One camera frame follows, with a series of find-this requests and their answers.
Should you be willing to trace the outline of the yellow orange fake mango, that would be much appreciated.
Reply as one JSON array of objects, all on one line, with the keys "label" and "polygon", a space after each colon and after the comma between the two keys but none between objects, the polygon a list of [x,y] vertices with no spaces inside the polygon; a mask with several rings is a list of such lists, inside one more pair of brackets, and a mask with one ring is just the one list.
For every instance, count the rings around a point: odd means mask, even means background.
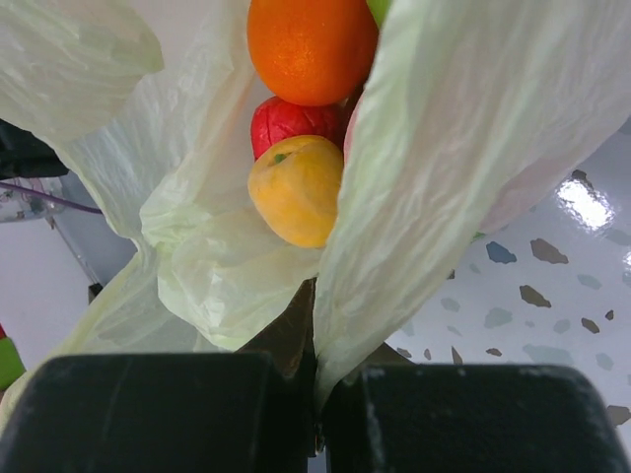
[{"label": "yellow orange fake mango", "polygon": [[344,171],[341,150],[316,135],[300,135],[272,145],[254,163],[249,197],[268,227],[301,248],[321,248],[337,219]]}]

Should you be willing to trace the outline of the pale green avocado-print plastic bag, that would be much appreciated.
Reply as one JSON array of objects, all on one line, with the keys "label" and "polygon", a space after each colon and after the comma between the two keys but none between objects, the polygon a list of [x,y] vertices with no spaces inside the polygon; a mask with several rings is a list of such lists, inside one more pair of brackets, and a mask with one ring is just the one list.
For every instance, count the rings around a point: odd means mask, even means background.
[{"label": "pale green avocado-print plastic bag", "polygon": [[323,249],[248,198],[245,1],[5,1],[1,116],[138,252],[63,354],[235,350],[316,278],[316,399],[630,113],[626,1],[395,1]]}]

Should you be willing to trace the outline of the red wrinkled fake fruit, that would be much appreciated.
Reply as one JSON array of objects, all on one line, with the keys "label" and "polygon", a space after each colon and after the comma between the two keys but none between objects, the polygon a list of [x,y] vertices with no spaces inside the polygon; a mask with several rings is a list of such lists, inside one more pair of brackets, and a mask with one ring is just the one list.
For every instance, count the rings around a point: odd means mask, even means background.
[{"label": "red wrinkled fake fruit", "polygon": [[323,137],[342,150],[358,101],[358,95],[343,104],[319,106],[298,105],[276,96],[264,101],[254,111],[250,122],[253,159],[257,161],[280,141],[302,135]]}]

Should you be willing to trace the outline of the orange fake orange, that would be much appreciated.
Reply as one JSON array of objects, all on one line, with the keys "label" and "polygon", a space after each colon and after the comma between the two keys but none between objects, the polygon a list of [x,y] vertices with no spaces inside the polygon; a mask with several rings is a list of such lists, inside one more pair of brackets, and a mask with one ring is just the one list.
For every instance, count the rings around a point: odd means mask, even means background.
[{"label": "orange fake orange", "polygon": [[365,1],[252,1],[251,62],[267,88],[301,105],[340,102],[369,76],[379,31]]}]

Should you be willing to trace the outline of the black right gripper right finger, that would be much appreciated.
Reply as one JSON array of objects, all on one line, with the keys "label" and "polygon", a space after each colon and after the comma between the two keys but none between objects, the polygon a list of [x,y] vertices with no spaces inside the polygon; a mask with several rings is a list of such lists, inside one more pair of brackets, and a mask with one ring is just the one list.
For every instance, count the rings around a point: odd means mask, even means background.
[{"label": "black right gripper right finger", "polygon": [[331,472],[626,472],[595,387],[558,365],[414,364],[388,347],[322,413]]}]

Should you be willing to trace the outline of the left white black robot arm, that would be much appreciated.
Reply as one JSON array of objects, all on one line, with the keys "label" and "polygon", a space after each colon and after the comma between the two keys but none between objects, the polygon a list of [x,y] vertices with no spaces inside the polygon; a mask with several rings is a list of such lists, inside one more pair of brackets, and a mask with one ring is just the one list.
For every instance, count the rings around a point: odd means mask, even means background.
[{"label": "left white black robot arm", "polygon": [[26,130],[1,121],[1,179],[47,178],[64,176],[69,169],[55,152]]}]

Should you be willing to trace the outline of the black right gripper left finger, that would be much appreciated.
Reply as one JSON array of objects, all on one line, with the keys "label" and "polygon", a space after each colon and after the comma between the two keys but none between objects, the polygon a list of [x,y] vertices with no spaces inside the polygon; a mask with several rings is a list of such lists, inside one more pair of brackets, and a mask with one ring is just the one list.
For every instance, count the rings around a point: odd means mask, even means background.
[{"label": "black right gripper left finger", "polygon": [[5,472],[304,472],[316,283],[233,353],[54,358],[1,438]]}]

